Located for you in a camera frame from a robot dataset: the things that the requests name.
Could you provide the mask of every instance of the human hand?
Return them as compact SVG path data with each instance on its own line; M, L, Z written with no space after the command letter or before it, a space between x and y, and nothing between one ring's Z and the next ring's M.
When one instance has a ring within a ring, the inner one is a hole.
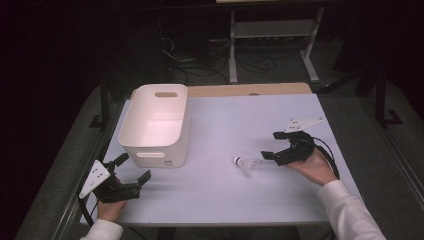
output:
M97 219L116 222L121 215L122 209L124 209L126 205L127 201L115 203L102 203L99 201L97 204Z
M337 180L324 155L317 148L314 149L306 161L297 161L286 166L298 171L311 182L321 186Z

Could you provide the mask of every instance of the white table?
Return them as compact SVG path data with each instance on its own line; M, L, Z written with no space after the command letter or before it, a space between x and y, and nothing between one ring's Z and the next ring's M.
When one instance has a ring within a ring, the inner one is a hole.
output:
M125 152L117 137L128 106L129 102L105 162ZM328 221L316 196L319 186L299 173L261 160L261 169L247 178L232 162L236 156L262 159L260 151L288 148L289 142L273 139L272 133L282 131L291 118L325 118L315 94L190 97L188 107L192 125L185 164L175 169L150 169L152 178L143 186L141 198L128 202L120 224L264 226ZM331 147L341 179L360 197L327 120L305 131ZM146 170L129 159L116 172L122 183L132 183ZM94 205L92 194L88 210Z

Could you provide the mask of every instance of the floor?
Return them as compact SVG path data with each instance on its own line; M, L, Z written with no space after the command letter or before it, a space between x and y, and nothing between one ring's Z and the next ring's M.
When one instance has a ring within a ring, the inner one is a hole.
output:
M311 60L320 77L317 84L308 80L298 54L304 45L301 39L266 41L238 43L238 84L306 82L316 91L345 76L345 73L332 70L342 45L337 39L319 41L314 47ZM205 65L191 61L186 55L173 67L174 81L187 85L228 83L227 58L225 54L220 55L220 49L225 49L227 43L221 40L217 42L220 43L217 43L217 51L213 55L216 56L215 60ZM399 114L403 124L382 128L373 116L374 92L368 97L357 97L354 93L358 80L354 79L329 94L319 94L321 105L364 202L383 234L388 239L420 239L424 236L424 207L417 200L420 199L419 189L416 190L411 182L424 182L424 162L421 157L424 151L421 147L424 142L421 137L424 122L409 106L402 91L388 83L386 106ZM88 164L81 159L88 159L93 146L98 143L100 133L98 129L89 128L88 123L100 113L99 99L99 90L96 89L81 109L47 178L62 178L64 182L49 181L43 186L44 190L37 197L18 239L79 239L87 233L88 227L79 223L78 210L68 215L64 212L77 208L69 199L74 197L72 194L81 178L81 169ZM64 173L63 166L70 163L73 166ZM410 169L414 170L416 176L410 173ZM51 192L57 194L57 203L51 203ZM51 208L60 211L42 212L47 201ZM40 215L44 219L42 222L39 221ZM70 224L66 225L68 227L52 228L64 226L62 223L66 221L61 216L71 216ZM328 224L298 227L302 240L320 239L329 229ZM122 239L156 239L157 234L157 228L125 228Z

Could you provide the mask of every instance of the dark background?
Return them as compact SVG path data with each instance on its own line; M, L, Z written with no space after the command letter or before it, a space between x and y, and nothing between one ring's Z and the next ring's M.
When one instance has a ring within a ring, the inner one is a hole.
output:
M1 239L15 236L79 109L102 79L115 101L139 85L169 81L159 18L177 47L199 57L207 56L196 49L205 49L208 38L228 37L229 14L222 11L164 17L81 9L72 1L1 3ZM345 40L336 70L351 72L382 56L387 78L424 119L423 9L419 1L327 8L318 38Z

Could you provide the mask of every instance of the white plastic bin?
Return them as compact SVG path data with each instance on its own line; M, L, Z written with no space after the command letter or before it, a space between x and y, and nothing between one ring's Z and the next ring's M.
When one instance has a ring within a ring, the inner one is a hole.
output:
M187 87L151 84L137 89L118 141L139 167L175 168L184 164L191 116Z

